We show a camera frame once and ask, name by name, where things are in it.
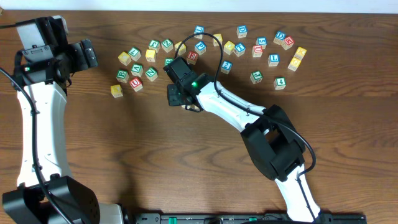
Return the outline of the blue 2 block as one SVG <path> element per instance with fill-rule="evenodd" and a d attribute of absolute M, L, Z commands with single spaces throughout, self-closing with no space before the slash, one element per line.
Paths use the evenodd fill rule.
<path fill-rule="evenodd" d="M 233 64 L 229 61 L 224 61 L 221 65 L 220 71 L 224 74 L 229 74 L 232 69 Z"/>

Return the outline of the red I block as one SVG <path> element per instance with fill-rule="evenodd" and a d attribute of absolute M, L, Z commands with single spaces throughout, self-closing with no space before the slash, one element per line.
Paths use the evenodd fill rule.
<path fill-rule="evenodd" d="M 197 113 L 200 112 L 199 107 L 197 107 L 196 105 L 182 105 L 181 107 L 185 110 L 194 111 Z"/>

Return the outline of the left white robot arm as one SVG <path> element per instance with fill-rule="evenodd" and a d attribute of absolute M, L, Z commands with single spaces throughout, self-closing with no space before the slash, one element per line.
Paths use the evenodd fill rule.
<path fill-rule="evenodd" d="M 67 40 L 62 16 L 14 24 L 23 48 L 9 74 L 22 111 L 23 152 L 17 188 L 2 196 L 16 223 L 129 223 L 118 204 L 100 203 L 72 176 L 67 159 L 64 113 L 74 73 L 98 65 L 89 39 Z"/>

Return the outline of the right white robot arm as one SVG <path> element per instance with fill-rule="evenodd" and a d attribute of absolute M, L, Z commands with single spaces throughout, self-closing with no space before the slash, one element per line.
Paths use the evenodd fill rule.
<path fill-rule="evenodd" d="M 315 167 L 315 152 L 281 107 L 254 105 L 228 91 L 216 77 L 197 75 L 181 57 L 168 63 L 164 71 L 172 81 L 167 86 L 170 106 L 213 113 L 236 128 L 252 163 L 276 182 L 288 217 L 296 222 L 319 221 L 320 207 L 305 178 Z"/>

